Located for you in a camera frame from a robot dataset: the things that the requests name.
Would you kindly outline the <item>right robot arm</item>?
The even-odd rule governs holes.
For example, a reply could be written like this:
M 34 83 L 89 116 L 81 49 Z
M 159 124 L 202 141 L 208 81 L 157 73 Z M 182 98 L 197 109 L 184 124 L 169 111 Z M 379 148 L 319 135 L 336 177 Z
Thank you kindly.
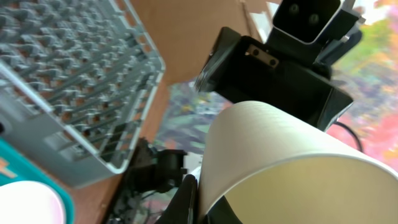
M 164 209 L 154 210 L 153 196 L 181 185 L 187 174 L 184 168 L 187 155 L 179 149 L 158 150 L 141 138 L 100 223 L 155 222 Z

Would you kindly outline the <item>white paper cup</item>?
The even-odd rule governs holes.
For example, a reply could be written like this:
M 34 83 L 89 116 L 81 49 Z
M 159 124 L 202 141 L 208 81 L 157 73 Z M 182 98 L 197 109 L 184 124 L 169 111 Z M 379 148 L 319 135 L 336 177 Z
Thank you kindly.
M 211 124 L 199 192 L 199 220 L 225 198 L 243 223 L 397 224 L 395 170 L 259 101 Z

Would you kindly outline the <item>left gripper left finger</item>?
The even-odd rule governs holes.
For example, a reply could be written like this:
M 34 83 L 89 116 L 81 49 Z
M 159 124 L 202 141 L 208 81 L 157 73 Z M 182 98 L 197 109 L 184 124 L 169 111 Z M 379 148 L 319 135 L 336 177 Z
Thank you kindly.
M 188 174 L 155 224 L 242 224 L 224 196 L 199 219 L 199 196 L 198 181 Z

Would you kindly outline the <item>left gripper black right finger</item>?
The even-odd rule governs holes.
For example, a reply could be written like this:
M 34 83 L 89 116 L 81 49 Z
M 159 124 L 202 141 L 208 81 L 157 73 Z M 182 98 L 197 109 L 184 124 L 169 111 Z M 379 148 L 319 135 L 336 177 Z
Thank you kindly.
M 232 103 L 260 101 L 326 131 L 353 99 L 310 67 L 223 27 L 195 82 Z

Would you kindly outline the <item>small white pink bowl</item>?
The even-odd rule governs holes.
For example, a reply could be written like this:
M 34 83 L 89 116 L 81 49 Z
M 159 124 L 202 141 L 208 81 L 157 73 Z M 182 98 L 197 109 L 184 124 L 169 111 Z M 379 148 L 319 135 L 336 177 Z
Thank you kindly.
M 35 181 L 1 186 L 1 224 L 65 224 L 65 206 L 56 191 Z

